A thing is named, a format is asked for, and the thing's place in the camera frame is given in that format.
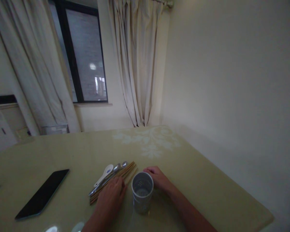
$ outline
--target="chopsticks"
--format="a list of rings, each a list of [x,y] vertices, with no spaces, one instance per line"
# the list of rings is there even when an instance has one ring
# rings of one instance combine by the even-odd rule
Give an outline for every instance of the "chopsticks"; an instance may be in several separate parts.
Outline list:
[[[129,177],[127,182],[125,181],[125,184],[128,184],[131,181],[132,177],[135,175],[135,173],[136,173],[136,171],[138,169],[138,167],[137,167],[137,165],[135,164],[134,161],[131,162],[124,169],[119,170],[111,179],[113,179],[114,177],[122,177],[125,180],[134,169],[135,169],[135,171],[134,171],[133,175],[130,175],[130,177]],[[98,199],[98,196],[99,196],[100,192],[107,185],[108,185],[108,183],[106,185],[100,187],[92,196],[90,196],[90,204],[91,205]]]

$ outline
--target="window frame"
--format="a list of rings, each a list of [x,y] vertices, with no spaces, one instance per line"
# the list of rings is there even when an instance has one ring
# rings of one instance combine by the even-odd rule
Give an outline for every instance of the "window frame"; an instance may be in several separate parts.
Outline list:
[[[102,49],[102,39],[101,39],[101,30],[100,30],[100,19],[98,9],[91,8],[89,6],[80,5],[77,3],[69,2],[66,0],[52,0],[55,3],[56,11],[59,19],[59,24],[61,28],[61,33],[64,41],[64,46],[67,52],[70,71],[72,75],[72,80],[74,84],[75,94],[77,98],[77,102],[73,103],[108,103],[108,94],[107,94],[107,86],[106,86],[106,76],[105,76],[105,67],[104,67],[104,56]],[[73,10],[80,13],[84,13],[87,15],[93,15],[98,18],[99,25],[99,36],[100,36],[100,46],[101,46],[101,54],[102,54],[102,63],[103,63],[103,72],[104,72],[104,82],[105,82],[105,91],[106,91],[106,100],[84,100],[84,95],[81,86],[81,80],[78,73],[78,67],[74,52],[73,41],[71,37],[68,16],[66,10]]]

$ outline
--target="white plastic spoon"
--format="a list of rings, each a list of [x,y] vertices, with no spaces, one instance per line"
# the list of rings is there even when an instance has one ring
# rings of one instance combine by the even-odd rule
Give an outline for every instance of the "white plastic spoon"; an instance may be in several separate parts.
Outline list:
[[[93,187],[97,187],[98,186],[98,184],[102,181],[102,180],[104,180],[104,178],[111,172],[111,171],[113,171],[113,168],[114,168],[114,166],[112,165],[112,164],[110,164],[110,165],[108,165],[106,168],[105,168],[105,170],[104,170],[104,173],[103,173],[103,175],[100,177],[100,179],[94,184],[94,186]]]

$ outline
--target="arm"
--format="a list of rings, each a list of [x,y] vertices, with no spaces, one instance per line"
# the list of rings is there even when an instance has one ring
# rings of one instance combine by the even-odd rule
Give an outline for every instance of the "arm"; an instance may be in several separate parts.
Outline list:
[[[145,168],[144,172],[150,174],[154,185],[171,198],[187,231],[217,232],[158,167]]]
[[[98,197],[96,208],[82,232],[104,232],[117,216],[127,186],[122,177],[115,177],[104,187]]]

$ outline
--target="window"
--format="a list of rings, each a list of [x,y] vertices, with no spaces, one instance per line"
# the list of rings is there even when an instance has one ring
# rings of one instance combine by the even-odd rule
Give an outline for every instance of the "window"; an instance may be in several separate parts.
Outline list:
[[[73,102],[108,102],[97,9],[64,0],[49,0]]]

